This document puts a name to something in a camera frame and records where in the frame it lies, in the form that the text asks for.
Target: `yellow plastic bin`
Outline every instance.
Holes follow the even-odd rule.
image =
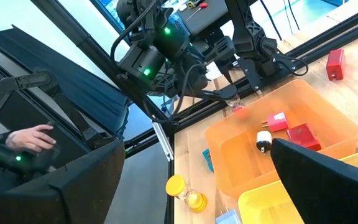
[[[358,167],[358,153],[341,160]],[[238,203],[243,223],[303,223],[281,181],[243,193]]]
[[[246,106],[246,118],[236,113],[206,130],[216,185],[226,195],[241,193],[278,181],[270,153],[256,148],[257,132],[271,114],[284,112],[289,128],[308,123],[322,150],[336,159],[356,152],[358,128],[304,80],[294,80]],[[274,138],[288,139],[284,131]]]

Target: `red object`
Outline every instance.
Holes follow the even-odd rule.
[[[262,125],[262,127],[268,127],[271,131],[281,131],[288,128],[288,123],[284,112],[270,115],[267,119],[267,122],[262,123]]]
[[[290,141],[308,149],[318,151],[321,149],[320,143],[316,136],[311,132],[308,124],[301,124],[297,127],[287,130]]]
[[[206,7],[208,7],[208,3],[203,2],[200,4],[200,8],[205,9]]]
[[[345,71],[345,54],[343,49],[332,50],[329,52],[327,61],[327,75],[330,81],[342,80]]]

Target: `green led light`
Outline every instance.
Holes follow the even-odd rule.
[[[144,70],[143,74],[145,74],[145,75],[150,75],[151,72],[152,72],[152,71],[151,71],[149,68],[146,68],[146,69]]]
[[[171,29],[169,29],[168,27],[164,28],[164,33],[165,34],[171,34]]]

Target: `wooden tabletop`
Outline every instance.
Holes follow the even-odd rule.
[[[309,27],[305,27],[293,37],[280,42],[278,48],[282,52],[287,52],[356,13],[358,13],[358,1],[350,1]],[[347,62],[346,76],[343,80],[337,82],[328,80],[326,74],[327,56],[310,64],[309,73],[302,79],[306,80],[331,104],[358,125],[358,40],[346,45],[343,49]],[[243,73],[232,72],[231,75],[233,80],[237,80],[243,76]],[[288,77],[280,83],[264,89],[262,96],[292,79],[294,78]],[[227,84],[224,77],[219,77],[213,80],[207,89],[220,89]],[[248,104],[262,96],[254,94],[244,98],[243,101]],[[192,99],[186,98],[182,107],[186,108],[191,104]],[[175,199],[174,216],[177,224],[215,223],[215,218],[226,212],[227,209],[237,209],[236,199],[230,198],[216,189],[214,174],[209,171],[202,155],[202,152],[208,148],[205,139],[206,129],[230,113],[231,111],[226,108],[175,135],[175,174],[183,175],[192,189],[204,193],[208,198],[208,206],[202,213],[193,213],[182,201]]]

